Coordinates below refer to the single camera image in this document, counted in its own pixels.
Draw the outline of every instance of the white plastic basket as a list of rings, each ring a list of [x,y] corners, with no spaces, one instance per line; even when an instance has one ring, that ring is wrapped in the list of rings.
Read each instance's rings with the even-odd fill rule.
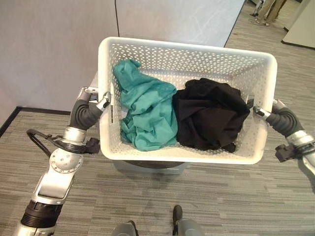
[[[113,67],[122,59],[141,62],[143,73],[170,82],[177,89],[183,89],[186,81],[201,77],[229,83],[241,91],[245,101],[254,98],[255,105],[271,110],[277,74],[277,62],[271,54],[118,37],[103,40],[98,51],[99,94],[112,94],[111,108],[105,110],[99,127],[101,150],[107,158],[230,164],[254,164],[262,158],[267,125],[252,111],[238,135],[233,154],[221,149],[200,151],[180,144],[138,151],[132,144],[123,143],[120,120],[126,111],[120,105],[120,91],[113,75]]]

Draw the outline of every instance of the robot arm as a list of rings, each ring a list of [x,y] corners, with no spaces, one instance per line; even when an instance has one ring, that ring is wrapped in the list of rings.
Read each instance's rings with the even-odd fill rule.
[[[110,104],[111,96],[107,92],[98,103],[90,102],[95,95],[97,88],[81,89],[71,112],[70,124],[63,136],[52,137],[33,129],[27,131],[32,141],[50,156],[49,169],[39,180],[14,236],[54,234],[56,221],[69,194],[74,175],[83,164],[83,154],[99,152],[99,140],[91,138],[86,143],[84,140],[86,131],[98,121]],[[58,148],[50,153],[35,135],[45,138]]]
[[[284,135],[289,143],[288,146],[276,147],[278,160],[284,162],[293,158],[299,159],[299,168],[308,178],[310,178],[309,173],[313,173],[312,179],[314,179],[315,139],[307,134],[296,115],[279,100],[274,100],[271,113],[258,106],[254,106],[253,110],[256,115],[266,120],[274,130]]]

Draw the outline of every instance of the black baseboard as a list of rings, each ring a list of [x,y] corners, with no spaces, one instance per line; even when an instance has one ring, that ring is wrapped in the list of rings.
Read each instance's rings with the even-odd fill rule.
[[[281,40],[281,43],[286,44],[286,45],[300,47],[300,48],[308,48],[308,49],[315,50],[315,48],[312,48],[312,47],[309,47],[309,46],[299,45],[299,44],[295,44],[295,43],[288,43],[288,42],[284,42],[283,40]]]
[[[31,107],[16,107],[11,115],[6,119],[3,125],[0,127],[0,138],[5,133],[7,128],[10,126],[12,121],[16,118],[20,111],[23,112],[36,112],[36,113],[46,113],[46,114],[56,114],[56,115],[70,115],[69,111],[59,111],[59,110],[50,110],[50,109],[43,109],[43,108],[31,108]]]
[[[8,119],[6,119],[6,121],[3,123],[3,125],[0,128],[0,138],[5,133],[6,129],[10,126],[10,124],[16,118],[16,116],[18,115],[20,111],[21,111],[21,108],[16,107],[11,113],[11,115],[9,115]]]
[[[69,111],[60,111],[60,110],[50,110],[43,108],[33,108],[33,107],[19,107],[22,112],[36,112],[36,113],[46,113],[46,114],[56,114],[56,115],[70,115]]]

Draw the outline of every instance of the black cloth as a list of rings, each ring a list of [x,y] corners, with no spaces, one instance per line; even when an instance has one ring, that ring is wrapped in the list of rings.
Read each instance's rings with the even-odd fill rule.
[[[209,79],[190,80],[173,95],[177,141],[200,150],[235,150],[233,142],[250,113],[241,92]]]

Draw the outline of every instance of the teal cloth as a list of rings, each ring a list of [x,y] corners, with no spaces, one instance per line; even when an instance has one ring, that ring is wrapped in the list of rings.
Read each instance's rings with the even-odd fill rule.
[[[177,120],[172,106],[176,88],[142,74],[134,60],[121,60],[114,75],[121,89],[121,104],[128,108],[121,121],[122,136],[141,151],[176,143]]]

